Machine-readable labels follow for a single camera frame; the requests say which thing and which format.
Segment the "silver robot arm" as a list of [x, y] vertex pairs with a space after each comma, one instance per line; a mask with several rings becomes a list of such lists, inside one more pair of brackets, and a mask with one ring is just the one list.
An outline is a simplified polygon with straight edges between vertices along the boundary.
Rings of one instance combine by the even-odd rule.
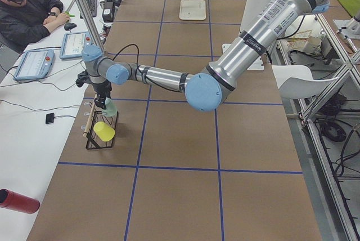
[[102, 47], [83, 50], [96, 99], [130, 97], [124, 84], [143, 83], [149, 99], [180, 94], [194, 109], [215, 110], [240, 93], [240, 77], [290, 34], [301, 16], [330, 0], [263, 0], [242, 25], [250, 0], [122, 0]]

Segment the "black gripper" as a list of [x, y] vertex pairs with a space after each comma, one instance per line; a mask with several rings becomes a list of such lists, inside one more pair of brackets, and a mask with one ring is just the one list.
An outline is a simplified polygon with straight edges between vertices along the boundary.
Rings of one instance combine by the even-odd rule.
[[104, 99], [111, 99], [112, 85], [109, 81], [104, 81], [102, 83], [92, 83], [92, 87], [96, 93], [94, 98], [94, 104], [103, 109], [104, 108]]

